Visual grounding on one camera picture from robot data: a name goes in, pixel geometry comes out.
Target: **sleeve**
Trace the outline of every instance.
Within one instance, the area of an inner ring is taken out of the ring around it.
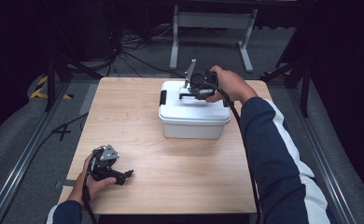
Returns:
[[[80,224],[82,207],[75,201],[65,201],[51,208],[46,224]]]
[[[264,223],[330,223],[325,196],[301,161],[284,116],[273,102],[249,99],[240,124]]]

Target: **tripod stand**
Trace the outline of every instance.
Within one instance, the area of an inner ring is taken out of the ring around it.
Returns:
[[[70,68],[68,68],[67,64],[70,63],[80,71],[83,71],[90,76],[101,79],[103,76],[91,70],[89,67],[84,64],[77,62],[61,53],[54,52],[51,54],[49,63],[48,63],[48,104],[46,106],[45,111],[49,111],[56,101],[56,74],[59,76],[61,82],[70,82],[72,79],[72,74]]]
[[[302,60],[287,64],[271,73],[265,73],[264,76],[260,77],[260,80],[267,82],[275,77],[284,74],[289,70],[291,70],[291,72],[288,78],[285,80],[284,85],[288,89],[294,89],[298,85],[301,78],[303,78],[302,88],[301,88],[301,112],[306,118],[308,118],[307,102],[308,102],[308,91],[310,87],[310,68],[308,62]]]

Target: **metal stand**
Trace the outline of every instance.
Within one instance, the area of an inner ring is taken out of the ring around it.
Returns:
[[[59,76],[61,82],[70,82],[72,79],[71,71],[68,68],[68,64],[72,64],[74,67],[81,71],[89,74],[90,76],[101,79],[103,76],[92,71],[89,67],[84,64],[77,62],[61,53],[53,53],[49,59],[48,64],[48,104],[45,111],[49,111],[56,101],[56,73]]]
[[[239,41],[238,46],[243,58],[245,70],[248,73],[253,71],[252,63],[249,60],[246,46],[252,33],[252,28],[258,11],[252,10],[251,14],[225,14],[225,13],[200,13],[200,12],[179,12],[178,6],[174,8],[173,32],[174,40],[171,50],[170,69],[176,70],[178,59],[178,28],[179,27],[207,27],[226,29],[246,29],[244,41]]]
[[[310,88],[310,69],[308,63],[305,61],[298,61],[294,63],[287,64],[271,73],[265,73],[264,76],[260,77],[260,80],[267,82],[275,77],[282,75],[283,73],[291,70],[288,78],[285,80],[284,84],[288,89],[294,89],[298,85],[301,78],[301,112],[308,118],[307,113],[307,102],[308,102],[308,90]]]

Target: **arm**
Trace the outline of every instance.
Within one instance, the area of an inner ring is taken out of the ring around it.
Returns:
[[[264,223],[329,223],[325,196],[300,160],[281,112],[237,74],[218,66],[211,70],[217,73],[220,88],[243,105],[241,131]],[[206,100],[220,99],[216,93]]]
[[[48,224],[81,223],[82,206],[84,205],[84,202],[82,201],[83,181],[87,167],[89,165],[90,158],[91,155],[85,160],[83,170],[77,177],[77,181],[75,182],[74,188],[72,189],[68,199],[65,202],[55,205],[53,208],[51,208],[47,220]],[[89,175],[87,178],[87,187],[90,192],[91,200],[94,200],[102,189],[115,183],[115,177],[109,177],[107,179],[95,181],[92,176]]]

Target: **table top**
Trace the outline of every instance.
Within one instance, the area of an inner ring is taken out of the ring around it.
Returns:
[[[240,131],[233,116],[219,139],[163,136],[161,84],[170,78],[104,77],[77,145],[67,179],[75,180],[97,147],[120,154],[112,169],[134,170],[123,186],[110,186],[91,202],[96,214],[255,213]],[[247,81],[271,99],[262,81]],[[241,105],[236,102],[237,111]],[[72,188],[64,186],[59,202]]]

